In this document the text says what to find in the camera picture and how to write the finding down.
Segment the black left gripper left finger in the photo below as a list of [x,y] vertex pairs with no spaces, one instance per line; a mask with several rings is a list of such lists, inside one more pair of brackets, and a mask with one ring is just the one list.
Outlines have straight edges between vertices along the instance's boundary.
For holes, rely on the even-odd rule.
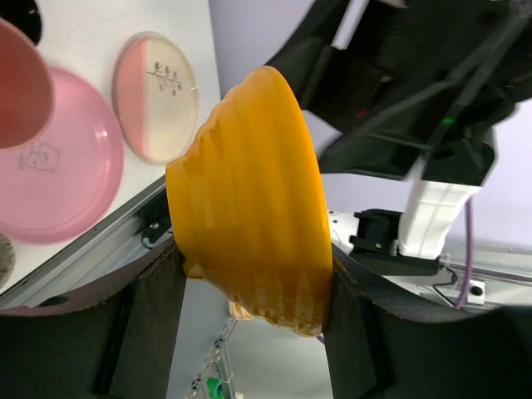
[[164,398],[186,277],[172,239],[36,307],[1,311],[3,398]]

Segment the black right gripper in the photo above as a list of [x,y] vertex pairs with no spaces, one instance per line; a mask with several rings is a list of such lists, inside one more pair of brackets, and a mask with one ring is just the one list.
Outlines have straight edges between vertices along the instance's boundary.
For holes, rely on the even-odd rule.
[[348,46],[345,1],[316,1],[268,61],[300,107],[339,132],[324,174],[484,179],[494,126],[531,97],[528,1],[370,1]]

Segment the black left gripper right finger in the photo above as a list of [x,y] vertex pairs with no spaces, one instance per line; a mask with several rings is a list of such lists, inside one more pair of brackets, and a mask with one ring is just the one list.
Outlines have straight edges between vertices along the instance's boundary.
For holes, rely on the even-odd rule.
[[468,313],[411,293],[334,248],[324,331],[336,398],[528,398],[531,310]]

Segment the small speckled ceramic cup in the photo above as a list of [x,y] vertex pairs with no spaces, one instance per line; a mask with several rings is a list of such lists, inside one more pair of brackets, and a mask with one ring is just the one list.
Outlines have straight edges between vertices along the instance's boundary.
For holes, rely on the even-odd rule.
[[0,235],[0,288],[2,288],[12,275],[16,255],[11,240],[4,234]]

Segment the yellow bowl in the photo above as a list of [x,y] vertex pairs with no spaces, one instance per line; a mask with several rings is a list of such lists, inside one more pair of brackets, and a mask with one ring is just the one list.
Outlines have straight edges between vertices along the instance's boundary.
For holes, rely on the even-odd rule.
[[333,283],[313,143],[283,75],[262,66],[231,89],[165,171],[185,275],[298,335],[324,329]]

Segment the red and black mug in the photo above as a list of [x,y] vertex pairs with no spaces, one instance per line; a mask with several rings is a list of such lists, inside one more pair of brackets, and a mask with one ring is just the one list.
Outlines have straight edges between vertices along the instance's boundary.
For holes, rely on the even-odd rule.
[[42,40],[42,16],[38,3],[34,0],[26,0],[26,23],[24,32],[33,41],[35,45],[38,45]]

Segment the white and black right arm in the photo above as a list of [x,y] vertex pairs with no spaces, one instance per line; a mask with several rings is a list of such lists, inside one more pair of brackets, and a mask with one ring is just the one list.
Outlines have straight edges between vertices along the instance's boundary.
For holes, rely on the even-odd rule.
[[531,97],[531,4],[370,1],[338,49],[347,7],[314,2],[269,65],[339,132],[322,173],[401,180],[423,161],[404,211],[357,214],[351,256],[384,275],[431,275],[495,163],[493,126]]

